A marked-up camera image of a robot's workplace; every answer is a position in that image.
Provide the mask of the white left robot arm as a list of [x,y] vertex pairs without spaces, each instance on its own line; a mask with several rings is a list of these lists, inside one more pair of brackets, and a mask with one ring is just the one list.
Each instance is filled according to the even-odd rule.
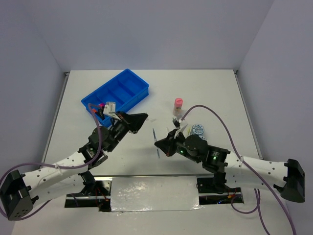
[[33,208],[71,193],[91,195],[96,181],[90,170],[108,159],[127,133],[136,134],[147,119],[147,113],[111,115],[114,125],[98,125],[88,137],[88,143],[74,154],[54,164],[38,163],[37,170],[20,173],[15,166],[0,179],[0,212],[9,221],[27,219]]

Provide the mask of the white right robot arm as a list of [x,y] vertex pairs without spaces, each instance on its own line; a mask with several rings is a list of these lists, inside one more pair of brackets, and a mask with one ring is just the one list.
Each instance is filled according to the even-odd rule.
[[155,142],[166,156],[180,154],[211,172],[213,188],[218,192],[230,188],[272,189],[283,199],[305,202],[305,173],[294,159],[270,162],[251,157],[238,157],[235,152],[211,146],[198,135],[185,137],[173,130]]

